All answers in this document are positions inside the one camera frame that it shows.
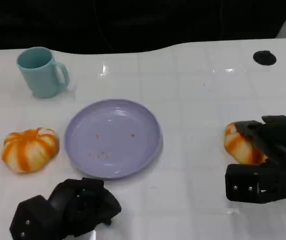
cable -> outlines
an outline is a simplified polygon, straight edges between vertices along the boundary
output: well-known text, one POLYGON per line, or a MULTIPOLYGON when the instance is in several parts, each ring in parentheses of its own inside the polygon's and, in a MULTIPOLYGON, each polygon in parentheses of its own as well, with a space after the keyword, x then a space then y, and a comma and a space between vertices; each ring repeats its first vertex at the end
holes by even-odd
POLYGON ((99 25, 99 21, 98 21, 98 16, 97 16, 97 11, 96 11, 96 5, 95 5, 95 0, 92 0, 93 2, 93 7, 94 7, 94 15, 95 15, 95 20, 96 20, 96 24, 98 27, 98 31, 99 34, 101 36, 101 38, 104 40, 105 44, 108 46, 109 50, 111 51, 111 53, 114 53, 114 49, 112 47, 112 45, 108 42, 108 40, 105 38, 103 31, 101 29, 101 26, 99 25))

lavender plate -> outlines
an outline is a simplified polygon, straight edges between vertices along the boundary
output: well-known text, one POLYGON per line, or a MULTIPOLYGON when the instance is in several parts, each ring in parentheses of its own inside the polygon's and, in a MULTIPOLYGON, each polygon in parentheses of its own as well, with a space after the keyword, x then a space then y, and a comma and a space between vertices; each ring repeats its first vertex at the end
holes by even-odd
POLYGON ((122 99, 89 105, 74 116, 65 132, 66 152, 74 166, 104 179, 138 172, 157 157, 162 145, 155 116, 122 99))

orange pumpkin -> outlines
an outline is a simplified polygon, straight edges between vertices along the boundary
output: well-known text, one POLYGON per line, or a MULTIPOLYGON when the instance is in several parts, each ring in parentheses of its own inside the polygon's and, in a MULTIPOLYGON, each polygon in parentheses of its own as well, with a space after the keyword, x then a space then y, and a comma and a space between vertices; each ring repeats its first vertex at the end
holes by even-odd
POLYGON ((58 150, 55 132, 39 127, 9 134, 4 141, 2 159, 15 172, 30 173, 42 168, 58 150))
POLYGON ((251 140, 237 132, 234 123, 227 125, 225 129, 224 145, 226 151, 241 164, 259 165, 267 159, 251 140))

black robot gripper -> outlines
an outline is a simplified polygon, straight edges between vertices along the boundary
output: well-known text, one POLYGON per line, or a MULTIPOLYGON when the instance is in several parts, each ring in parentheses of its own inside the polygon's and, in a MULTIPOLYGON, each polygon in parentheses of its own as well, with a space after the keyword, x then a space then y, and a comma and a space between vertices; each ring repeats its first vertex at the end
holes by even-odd
POLYGON ((116 198, 98 179, 67 179, 46 200, 38 195, 19 203, 10 232, 14 240, 61 240, 111 224, 121 212, 116 198))

mug handle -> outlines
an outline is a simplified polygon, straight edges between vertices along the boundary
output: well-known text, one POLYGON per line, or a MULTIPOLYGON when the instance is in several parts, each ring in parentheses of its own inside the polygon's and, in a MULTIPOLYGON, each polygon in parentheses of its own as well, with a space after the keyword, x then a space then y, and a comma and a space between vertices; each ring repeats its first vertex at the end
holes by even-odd
POLYGON ((59 67, 62 70, 64 79, 65 79, 64 87, 67 87, 69 84, 69 76, 68 76, 68 72, 67 72, 65 65, 63 65, 61 62, 57 62, 57 61, 54 62, 54 65, 56 67, 59 67))

